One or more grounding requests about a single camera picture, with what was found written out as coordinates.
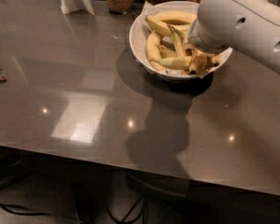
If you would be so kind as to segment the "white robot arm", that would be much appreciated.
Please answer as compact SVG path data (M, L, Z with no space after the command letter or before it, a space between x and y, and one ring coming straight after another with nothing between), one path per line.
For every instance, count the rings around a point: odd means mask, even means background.
M280 0L201 0L188 40L208 53L235 49L280 75Z

